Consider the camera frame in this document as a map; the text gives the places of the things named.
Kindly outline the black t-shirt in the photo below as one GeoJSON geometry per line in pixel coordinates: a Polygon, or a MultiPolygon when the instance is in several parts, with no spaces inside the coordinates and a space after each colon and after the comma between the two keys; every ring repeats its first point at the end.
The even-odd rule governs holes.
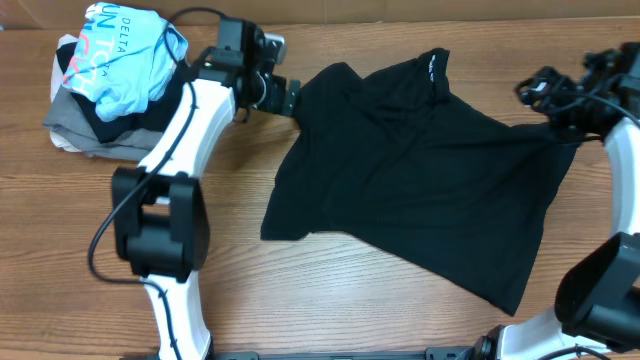
{"type": "Polygon", "coordinates": [[[307,82],[260,236],[345,233],[511,315],[577,144],[475,110],[448,59],[436,48],[367,77],[335,63],[307,82]]]}

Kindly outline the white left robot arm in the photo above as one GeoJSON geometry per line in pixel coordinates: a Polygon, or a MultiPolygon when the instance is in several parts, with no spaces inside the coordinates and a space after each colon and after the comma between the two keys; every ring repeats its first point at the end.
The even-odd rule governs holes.
{"type": "Polygon", "coordinates": [[[221,17],[216,44],[180,69],[180,103],[157,145],[137,167],[113,174],[108,222],[117,255],[133,273],[130,283],[149,296],[159,359],[214,356],[199,285],[210,244],[200,179],[239,110],[292,115],[300,83],[273,72],[286,54],[283,36],[221,17]]]}

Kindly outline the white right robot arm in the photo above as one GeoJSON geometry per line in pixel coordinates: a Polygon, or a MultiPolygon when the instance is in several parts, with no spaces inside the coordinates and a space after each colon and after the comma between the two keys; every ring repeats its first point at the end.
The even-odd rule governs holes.
{"type": "Polygon", "coordinates": [[[520,101],[551,126],[594,134],[612,178],[609,239],[562,279],[553,308],[498,326],[472,347],[429,348],[428,359],[607,359],[639,347],[639,45],[589,53],[573,81],[545,66],[519,83],[520,101]]]}

